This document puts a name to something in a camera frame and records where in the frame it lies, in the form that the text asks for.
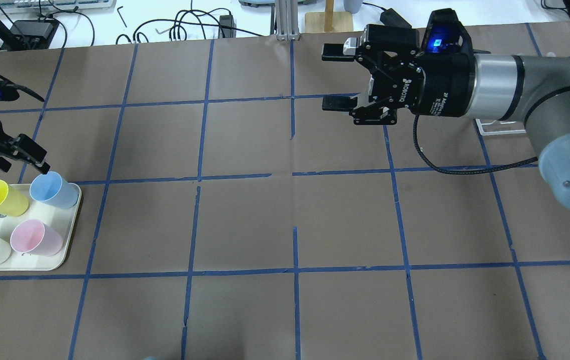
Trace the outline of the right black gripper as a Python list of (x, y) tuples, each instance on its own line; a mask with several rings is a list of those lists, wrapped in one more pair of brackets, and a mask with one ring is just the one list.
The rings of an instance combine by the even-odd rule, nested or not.
[(474, 55), (426, 54), (415, 29), (368, 25), (359, 37), (325, 43), (322, 61), (356, 62), (370, 75), (360, 95), (324, 95), (322, 110), (349, 112), (356, 125), (390, 125), (398, 109), (460, 117), (473, 91)]

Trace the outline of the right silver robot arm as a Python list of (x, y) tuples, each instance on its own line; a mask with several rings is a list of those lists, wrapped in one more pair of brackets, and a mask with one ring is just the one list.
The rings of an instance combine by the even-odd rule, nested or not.
[(422, 40), (413, 28), (369, 24), (359, 37), (326, 43), (326, 62), (355, 62), (371, 75), (357, 96), (326, 95), (323, 110), (356, 125), (394, 125), (397, 111), (523, 124), (535, 157), (479, 170), (495, 173), (536, 162), (570, 210), (570, 57), (497, 55), (475, 50), (451, 9), (434, 11)]

